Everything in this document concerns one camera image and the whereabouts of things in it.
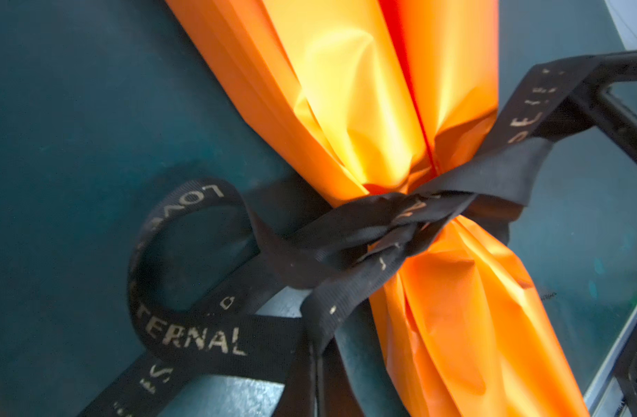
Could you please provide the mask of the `black printed ribbon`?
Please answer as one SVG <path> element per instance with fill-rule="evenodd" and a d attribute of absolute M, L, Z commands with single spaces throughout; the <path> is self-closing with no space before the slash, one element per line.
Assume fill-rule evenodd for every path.
<path fill-rule="evenodd" d="M 147 348 L 84 410 L 87 416 L 155 416 L 200 374 L 287 381 L 301 341 L 316 363 L 344 320 L 435 241 L 458 215 L 500 239 L 518 219 L 555 142 L 537 128 L 568 95 L 572 64 L 533 67 L 468 163 L 405 196 L 348 203 L 277 236 L 248 214 L 260 253 L 191 309 L 172 310 L 148 293 L 144 254 L 173 220 L 211 206 L 244 206 L 238 191 L 208 178 L 182 184 L 146 220 L 127 271 L 134 330 Z"/>

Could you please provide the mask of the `orange wrapping paper sheet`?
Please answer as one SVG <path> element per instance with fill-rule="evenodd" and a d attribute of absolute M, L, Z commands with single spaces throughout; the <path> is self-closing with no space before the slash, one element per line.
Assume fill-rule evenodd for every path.
<path fill-rule="evenodd" d="M 497 113 L 495 1 L 172 1 L 240 115 L 330 204 L 467 163 Z M 459 216 L 370 299 L 413 416 L 585 416 L 527 270 Z"/>

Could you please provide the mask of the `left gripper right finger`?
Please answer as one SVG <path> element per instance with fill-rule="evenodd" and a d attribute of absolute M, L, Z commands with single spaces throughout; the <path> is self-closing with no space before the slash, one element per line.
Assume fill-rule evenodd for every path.
<path fill-rule="evenodd" d="M 330 341 L 317 360 L 317 401 L 320 417 L 364 417 L 351 389 L 337 342 Z"/>

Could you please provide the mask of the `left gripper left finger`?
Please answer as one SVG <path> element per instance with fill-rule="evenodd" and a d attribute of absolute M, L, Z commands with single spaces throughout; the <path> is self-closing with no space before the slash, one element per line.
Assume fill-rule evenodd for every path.
<path fill-rule="evenodd" d="M 273 417 L 312 417 L 315 406 L 316 363 L 310 342 L 301 341 Z"/>

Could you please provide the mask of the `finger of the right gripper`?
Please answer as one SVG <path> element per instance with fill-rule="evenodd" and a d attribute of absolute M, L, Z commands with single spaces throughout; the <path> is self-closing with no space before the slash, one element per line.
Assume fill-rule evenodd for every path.
<path fill-rule="evenodd" d="M 613 91 L 615 84 L 637 83 L 637 50 L 565 58 L 572 64 L 568 95 L 537 134 L 552 142 L 596 127 L 637 165 L 637 112 Z"/>

